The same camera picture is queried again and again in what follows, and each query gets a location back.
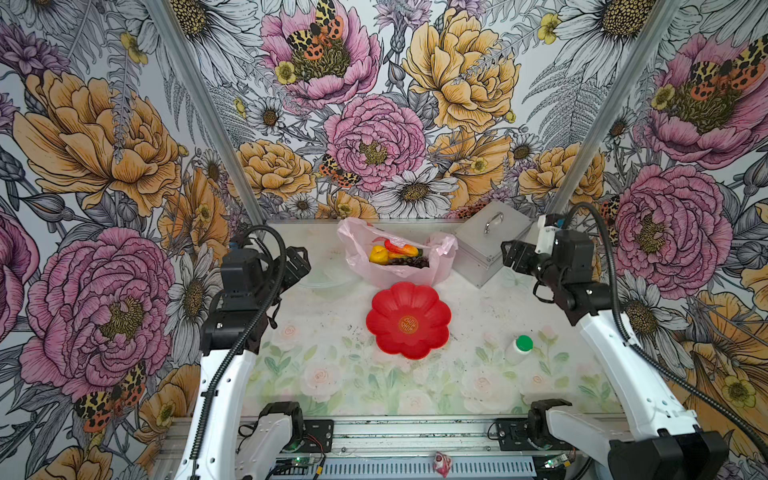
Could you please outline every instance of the red plastic plate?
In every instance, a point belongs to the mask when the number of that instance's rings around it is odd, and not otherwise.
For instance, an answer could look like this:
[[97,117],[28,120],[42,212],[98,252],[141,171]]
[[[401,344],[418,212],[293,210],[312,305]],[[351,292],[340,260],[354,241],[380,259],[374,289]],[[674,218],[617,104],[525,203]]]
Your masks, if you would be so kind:
[[430,286],[395,283],[378,292],[371,307],[366,326],[385,353],[418,360],[448,342],[451,309]]

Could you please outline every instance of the orange pepper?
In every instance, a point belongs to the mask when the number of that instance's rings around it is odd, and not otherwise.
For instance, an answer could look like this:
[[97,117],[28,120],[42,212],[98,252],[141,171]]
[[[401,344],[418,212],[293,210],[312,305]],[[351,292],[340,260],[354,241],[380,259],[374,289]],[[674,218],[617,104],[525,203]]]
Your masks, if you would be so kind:
[[384,247],[386,247],[386,249],[392,253],[401,253],[406,257],[416,257],[419,255],[419,249],[414,247],[413,245],[406,244],[404,247],[398,247],[397,245],[390,242],[389,240],[385,240]]

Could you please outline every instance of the floral table mat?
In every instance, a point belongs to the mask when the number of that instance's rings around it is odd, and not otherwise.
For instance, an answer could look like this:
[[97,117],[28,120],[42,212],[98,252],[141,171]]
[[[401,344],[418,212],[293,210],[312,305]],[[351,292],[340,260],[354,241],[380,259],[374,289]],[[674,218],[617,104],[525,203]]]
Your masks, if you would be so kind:
[[[429,231],[457,226],[380,227],[422,241]],[[335,224],[279,230],[287,244],[309,249],[313,268],[344,268]],[[333,288],[295,286],[283,294],[279,326],[264,335],[244,415],[283,400],[297,400],[311,416],[523,413],[545,398],[567,399],[585,412],[621,410],[592,351],[556,306],[531,295],[529,277],[502,268],[479,290],[453,272],[435,286],[452,310],[450,340],[418,361],[379,350],[365,325],[379,289],[349,278]],[[534,352],[511,366],[504,349],[519,334],[533,338]]]

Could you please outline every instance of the green bottle cap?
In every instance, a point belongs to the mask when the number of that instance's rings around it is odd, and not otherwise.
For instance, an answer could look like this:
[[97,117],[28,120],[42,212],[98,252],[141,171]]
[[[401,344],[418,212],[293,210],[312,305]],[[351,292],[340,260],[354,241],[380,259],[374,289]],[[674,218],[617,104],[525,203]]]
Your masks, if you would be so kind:
[[520,349],[521,352],[530,352],[533,350],[533,340],[528,335],[520,335],[515,340],[515,345]]

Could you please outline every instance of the pink plastic bag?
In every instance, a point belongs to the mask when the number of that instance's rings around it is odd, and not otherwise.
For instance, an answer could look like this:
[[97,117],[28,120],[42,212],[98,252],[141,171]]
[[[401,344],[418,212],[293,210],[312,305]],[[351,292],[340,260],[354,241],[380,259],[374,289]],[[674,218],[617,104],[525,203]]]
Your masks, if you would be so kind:
[[[436,285],[451,273],[451,265],[456,256],[458,241],[450,233],[434,232],[426,245],[415,243],[392,233],[371,227],[365,220],[345,218],[339,222],[339,238],[346,249],[346,262],[355,273],[379,288],[390,288],[398,282],[411,282],[416,285]],[[398,247],[406,243],[424,249],[429,258],[429,266],[415,268],[406,265],[384,266],[368,261],[373,245],[382,245],[377,238],[388,238]]]

